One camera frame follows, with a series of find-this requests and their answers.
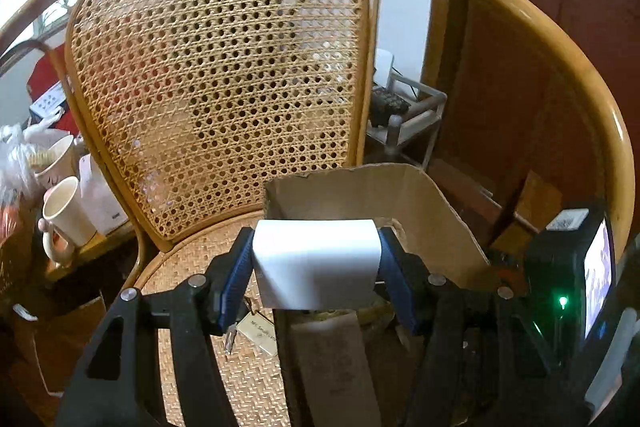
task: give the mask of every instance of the paper label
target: paper label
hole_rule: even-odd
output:
[[[569,208],[560,212],[560,214],[546,226],[546,229],[561,230],[563,232],[578,230],[588,215],[588,208]]]
[[[276,330],[273,323],[259,313],[247,314],[238,323],[237,330],[271,356],[278,354]]]

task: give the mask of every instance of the cardboard box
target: cardboard box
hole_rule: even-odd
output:
[[[425,172],[405,164],[297,174],[277,178],[265,187],[268,219],[373,219],[392,226],[406,251],[421,257],[433,273],[460,287],[492,291],[495,273],[475,238]],[[296,369],[289,334],[294,312],[275,311],[278,353],[293,426],[312,425]],[[404,411],[421,361],[401,346],[389,330],[367,344],[383,426],[395,425]]]

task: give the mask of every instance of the qr code label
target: qr code label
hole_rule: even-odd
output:
[[[561,231],[578,230],[588,215],[588,208],[569,208],[568,210],[560,212],[560,214],[546,226],[546,229]]]

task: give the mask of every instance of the rattan chair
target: rattan chair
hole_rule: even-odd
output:
[[[227,251],[260,216],[265,181],[356,163],[368,5],[79,0],[66,35],[74,101],[165,252],[138,281],[143,292],[172,288]],[[259,305],[255,280],[250,292]],[[180,424],[168,331],[160,343],[168,420]],[[220,339],[214,349],[239,422],[288,424],[277,357],[240,336],[231,356]]]
[[[55,0],[30,0],[0,52]],[[527,0],[477,0],[519,28],[577,94],[603,158],[616,251],[634,204],[620,111],[574,42]],[[175,286],[260,216],[265,180],[362,161],[374,41],[368,0],[79,0],[68,25],[69,104],[127,213],[159,254],[136,286]],[[249,296],[259,306],[255,282]],[[180,424],[168,335],[167,418]],[[241,425],[288,425],[277,357],[213,342]]]

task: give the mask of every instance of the woven seat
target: woven seat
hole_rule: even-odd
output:
[[[145,269],[136,286],[142,293],[170,290],[193,273],[202,273],[213,256],[225,253],[242,227],[254,227],[262,216],[252,212],[213,225],[160,255]],[[255,275],[246,295],[260,303]],[[273,318],[270,310],[263,313]],[[236,336],[233,351],[225,354],[223,339],[211,337],[216,362],[226,393],[240,425],[289,425],[287,402],[278,357],[261,352],[242,335]],[[167,420],[184,425],[175,386],[171,340],[168,330],[159,331],[159,360],[162,395]]]

